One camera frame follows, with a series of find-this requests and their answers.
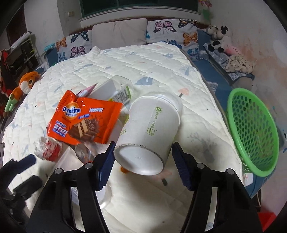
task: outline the white wall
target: white wall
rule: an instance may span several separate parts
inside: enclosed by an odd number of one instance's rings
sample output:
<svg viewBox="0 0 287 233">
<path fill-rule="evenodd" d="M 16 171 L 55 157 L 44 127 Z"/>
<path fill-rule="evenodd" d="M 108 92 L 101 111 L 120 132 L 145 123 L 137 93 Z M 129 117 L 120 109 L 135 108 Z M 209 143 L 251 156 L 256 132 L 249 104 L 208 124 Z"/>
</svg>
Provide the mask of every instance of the white wall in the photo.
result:
<svg viewBox="0 0 287 233">
<path fill-rule="evenodd" d="M 9 49 L 9 42 L 7 37 L 7 31 L 6 29 L 3 31 L 2 35 L 0 36 L 0 51 L 3 49 Z"/>
<path fill-rule="evenodd" d="M 27 30 L 32 32 L 39 55 L 47 45 L 63 38 L 57 0 L 28 0 L 24 12 Z"/>
<path fill-rule="evenodd" d="M 79 0 L 57 0 L 58 12 L 64 36 L 81 28 L 79 19 L 82 18 Z M 73 11 L 73 16 L 68 16 L 68 12 Z"/>
<path fill-rule="evenodd" d="M 173 7 L 155 7 L 155 6 L 140 6 L 140 7 L 127 7 L 116 10 L 105 11 L 97 13 L 80 20 L 81 27 L 88 27 L 94 24 L 99 24 L 106 21 L 117 19 L 125 19 L 132 17 L 173 17 L 180 19 L 193 19 L 200 21 L 200 14 L 194 11 L 178 9 Z"/>
<path fill-rule="evenodd" d="M 271 92 L 280 112 L 287 112 L 287 33 L 263 0 L 212 0 L 213 25 L 233 29 L 233 44 L 255 61 L 252 91 Z M 281 115 L 286 128 L 287 116 Z M 278 214 L 287 201 L 287 152 L 280 153 L 275 173 L 262 188 L 262 205 Z"/>
</svg>

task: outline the white quilt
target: white quilt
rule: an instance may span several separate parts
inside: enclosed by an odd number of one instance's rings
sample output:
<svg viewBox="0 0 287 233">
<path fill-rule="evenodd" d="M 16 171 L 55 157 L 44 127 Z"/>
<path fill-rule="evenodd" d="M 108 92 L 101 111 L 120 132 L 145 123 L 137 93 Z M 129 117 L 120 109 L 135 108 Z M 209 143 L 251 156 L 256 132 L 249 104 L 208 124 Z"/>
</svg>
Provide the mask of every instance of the white quilt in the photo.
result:
<svg viewBox="0 0 287 233">
<path fill-rule="evenodd" d="M 214 170 L 233 168 L 242 180 L 241 161 L 211 93 L 185 55 L 176 46 L 164 42 L 103 51 L 94 47 L 86 55 L 49 68 L 5 129 L 3 163 L 34 153 L 33 142 L 46 135 L 47 123 L 66 90 L 78 93 L 114 75 L 130 79 L 140 94 L 159 90 L 183 93 L 183 114 L 176 141 L 198 162 Z M 18 175 L 9 188 L 15 188 L 31 175 L 46 180 L 54 165 L 37 159 L 37 163 Z M 167 186 L 163 185 L 162 178 L 166 179 Z M 112 199 L 103 214 L 111 232 L 180 230 L 192 193 L 182 185 L 172 156 L 164 173 L 156 177 L 123 174 L 115 162 L 109 182 Z M 27 200 L 29 209 L 36 199 L 37 193 Z"/>
</svg>

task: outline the chocolate wafer image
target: chocolate wafer image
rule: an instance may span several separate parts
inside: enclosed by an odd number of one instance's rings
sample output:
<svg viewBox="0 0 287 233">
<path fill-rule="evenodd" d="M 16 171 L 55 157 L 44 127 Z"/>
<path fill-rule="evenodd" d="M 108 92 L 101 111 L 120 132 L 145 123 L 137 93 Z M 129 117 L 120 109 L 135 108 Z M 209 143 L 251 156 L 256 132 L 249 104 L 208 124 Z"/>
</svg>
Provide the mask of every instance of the chocolate wafer image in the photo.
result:
<svg viewBox="0 0 287 233">
<path fill-rule="evenodd" d="M 81 122 L 72 125 L 69 135 L 80 141 L 93 141 L 97 134 L 96 119 L 83 119 Z"/>
</svg>

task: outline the white paper cup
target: white paper cup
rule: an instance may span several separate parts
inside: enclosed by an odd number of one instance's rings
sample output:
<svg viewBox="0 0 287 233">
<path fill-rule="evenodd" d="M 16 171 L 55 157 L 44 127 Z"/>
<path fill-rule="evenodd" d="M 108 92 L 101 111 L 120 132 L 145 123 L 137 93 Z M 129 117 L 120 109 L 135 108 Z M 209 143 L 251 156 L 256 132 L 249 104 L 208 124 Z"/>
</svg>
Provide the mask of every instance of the white paper cup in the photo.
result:
<svg viewBox="0 0 287 233">
<path fill-rule="evenodd" d="M 130 107 L 115 148 L 115 159 L 140 175 L 162 172 L 180 125 L 181 99 L 170 93 L 149 93 Z"/>
</svg>

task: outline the stuffed animal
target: stuffed animal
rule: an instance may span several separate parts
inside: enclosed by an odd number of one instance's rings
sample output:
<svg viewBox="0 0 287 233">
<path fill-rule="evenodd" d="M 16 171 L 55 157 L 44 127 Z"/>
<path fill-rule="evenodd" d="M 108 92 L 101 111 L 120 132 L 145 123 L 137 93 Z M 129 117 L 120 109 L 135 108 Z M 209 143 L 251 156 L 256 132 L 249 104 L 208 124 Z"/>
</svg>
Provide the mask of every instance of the stuffed animal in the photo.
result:
<svg viewBox="0 0 287 233">
<path fill-rule="evenodd" d="M 240 49 L 235 46 L 229 46 L 227 49 L 224 50 L 224 52 L 229 56 L 241 54 Z"/>
<path fill-rule="evenodd" d="M 219 30 L 216 30 L 212 36 L 211 39 L 214 40 L 221 40 L 224 36 L 232 37 L 232 30 L 226 26 L 221 26 Z"/>
<path fill-rule="evenodd" d="M 3 116 L 7 117 L 9 113 L 13 110 L 15 104 L 20 100 L 23 94 L 28 94 L 32 89 L 34 83 L 40 78 L 38 72 L 33 71 L 24 74 L 20 79 L 19 86 L 16 87 L 9 96 L 8 102 L 6 104 Z"/>
<path fill-rule="evenodd" d="M 223 53 L 230 46 L 232 46 L 231 37 L 224 36 L 221 40 L 212 41 L 208 45 L 208 50 L 211 52 L 213 52 L 214 50 L 218 50 L 218 52 Z"/>
<path fill-rule="evenodd" d="M 218 30 L 216 26 L 208 26 L 207 28 L 203 29 L 208 35 L 213 35 Z"/>
</svg>

